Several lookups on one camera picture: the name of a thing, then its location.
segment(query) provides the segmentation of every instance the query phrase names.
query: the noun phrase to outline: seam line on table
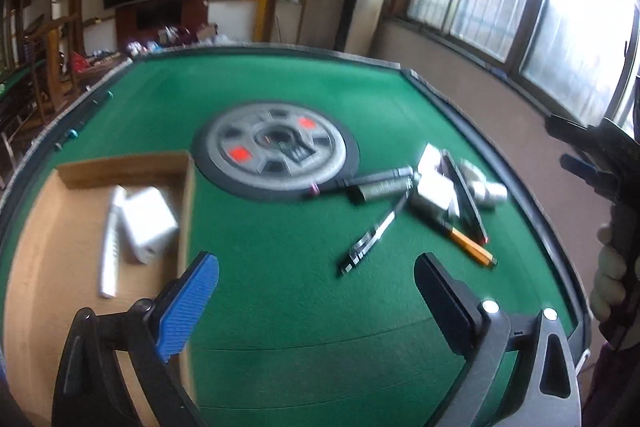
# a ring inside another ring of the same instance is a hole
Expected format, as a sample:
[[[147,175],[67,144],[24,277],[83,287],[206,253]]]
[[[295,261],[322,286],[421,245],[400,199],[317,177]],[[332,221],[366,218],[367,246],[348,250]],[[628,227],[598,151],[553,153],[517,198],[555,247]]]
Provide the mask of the seam line on table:
[[[421,321],[416,321],[414,323],[405,324],[404,326],[398,326],[397,328],[391,328],[389,330],[377,331],[376,333],[369,333],[368,335],[363,335],[361,337],[353,337],[351,339],[342,339],[340,341],[328,341],[325,343],[319,344],[305,344],[303,346],[287,346],[287,347],[249,347],[247,349],[225,349],[225,348],[217,348],[217,347],[196,347],[191,344],[190,349],[192,351],[283,351],[284,349],[302,349],[304,347],[318,347],[318,346],[329,346],[330,344],[341,344],[345,342],[351,341],[359,341],[363,339],[368,339],[370,337],[375,337],[377,335],[384,335],[385,333],[391,333],[392,331],[403,330],[404,328],[409,328],[411,326],[415,326],[421,324],[423,322],[430,322],[433,320],[433,317],[428,317]]]
[[[300,408],[300,407],[311,407],[311,406],[315,406],[315,405],[324,405],[324,404],[327,404],[327,403],[340,402],[340,401],[350,400],[350,399],[353,399],[353,398],[359,398],[359,397],[362,397],[362,396],[367,396],[367,394],[378,393],[379,391],[384,391],[385,389],[390,389],[391,387],[402,385],[404,383],[407,383],[407,382],[410,382],[412,380],[415,380],[416,378],[423,377],[423,376],[427,375],[430,372],[431,371],[425,371],[424,373],[419,373],[418,375],[414,375],[414,376],[412,376],[410,378],[406,378],[405,380],[401,380],[401,381],[398,381],[398,382],[390,383],[389,385],[385,385],[383,387],[379,387],[378,389],[373,389],[372,391],[365,391],[364,393],[352,394],[351,396],[343,396],[343,397],[340,397],[340,398],[335,398],[335,399],[332,399],[332,400],[324,400],[324,401],[320,401],[320,402],[301,403],[299,405],[283,405],[283,406],[280,406],[280,407],[212,407],[212,406],[208,406],[208,405],[199,405],[198,409],[235,410],[235,411],[264,411],[264,410],[278,410],[278,409],[297,409],[297,408]]]

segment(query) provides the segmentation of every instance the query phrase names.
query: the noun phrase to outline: gloved hand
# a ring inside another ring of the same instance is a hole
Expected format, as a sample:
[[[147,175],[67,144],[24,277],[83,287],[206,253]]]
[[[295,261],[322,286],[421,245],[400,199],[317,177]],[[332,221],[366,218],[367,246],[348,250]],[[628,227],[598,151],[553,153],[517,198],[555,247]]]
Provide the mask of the gloved hand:
[[[603,244],[598,254],[598,270],[593,278],[593,290],[590,306],[593,316],[603,322],[609,318],[611,307],[625,299],[625,288],[620,279],[625,274],[624,258],[609,244],[611,242],[610,225],[598,230],[598,240]],[[640,257],[636,261],[636,277],[640,279]],[[640,343],[640,313],[626,334],[620,349],[627,349]]]

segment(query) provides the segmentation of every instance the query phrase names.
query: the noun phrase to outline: person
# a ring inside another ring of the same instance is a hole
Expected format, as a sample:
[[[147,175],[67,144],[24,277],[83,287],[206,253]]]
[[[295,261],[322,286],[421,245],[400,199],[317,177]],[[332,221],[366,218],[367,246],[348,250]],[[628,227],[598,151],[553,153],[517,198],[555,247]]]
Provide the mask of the person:
[[[626,271],[624,258],[610,245],[611,227],[598,230],[602,249],[593,281],[590,306],[598,321],[606,321],[611,307],[625,298],[620,279]],[[640,280],[640,258],[636,262]],[[605,343],[596,362],[591,388],[582,407],[582,427],[640,426],[640,314],[614,351]]]

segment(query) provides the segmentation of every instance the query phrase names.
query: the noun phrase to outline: window frame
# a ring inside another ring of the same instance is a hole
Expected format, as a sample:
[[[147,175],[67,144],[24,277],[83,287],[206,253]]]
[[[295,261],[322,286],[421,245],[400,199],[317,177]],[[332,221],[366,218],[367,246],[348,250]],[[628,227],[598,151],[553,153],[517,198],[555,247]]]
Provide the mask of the window frame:
[[[526,1],[518,29],[516,30],[516,35],[514,36],[509,53],[503,62],[448,32],[447,20],[451,19],[450,13],[455,12],[455,10],[452,10],[454,0],[449,1],[447,15],[441,28],[435,28],[434,26],[409,18],[407,9],[410,1],[411,0],[392,0],[390,15],[402,21],[403,25],[409,26],[409,28],[418,31],[428,38],[435,39],[459,52],[463,52],[467,57],[471,55],[476,59],[476,63],[484,66],[499,78],[508,80],[508,83],[512,87],[516,87],[518,92],[525,95],[529,102],[535,102],[533,105],[542,111],[545,116],[553,113],[570,120],[578,121],[578,118],[569,109],[521,73],[527,52],[535,42],[536,29],[543,16],[545,0]],[[604,118],[608,118],[620,125],[622,125],[623,119],[628,113],[628,111],[626,111],[628,102],[625,102],[625,99],[628,100],[629,89],[632,88],[635,82],[640,65],[638,53],[640,44],[639,28],[640,2],[636,0],[632,31],[631,35],[629,35],[625,62],[616,89],[604,114]]]

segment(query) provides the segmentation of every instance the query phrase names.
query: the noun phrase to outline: red square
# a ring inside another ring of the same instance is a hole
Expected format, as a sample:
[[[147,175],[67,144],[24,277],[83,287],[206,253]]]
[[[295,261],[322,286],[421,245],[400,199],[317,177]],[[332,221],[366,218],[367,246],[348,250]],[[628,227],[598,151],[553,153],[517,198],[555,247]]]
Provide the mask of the red square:
[[[309,118],[305,118],[304,116],[298,118],[298,123],[304,127],[305,129],[315,129],[316,128],[316,122],[314,122],[313,120],[309,119]]]
[[[248,162],[253,156],[251,153],[242,146],[234,147],[230,151],[226,152],[236,163]]]

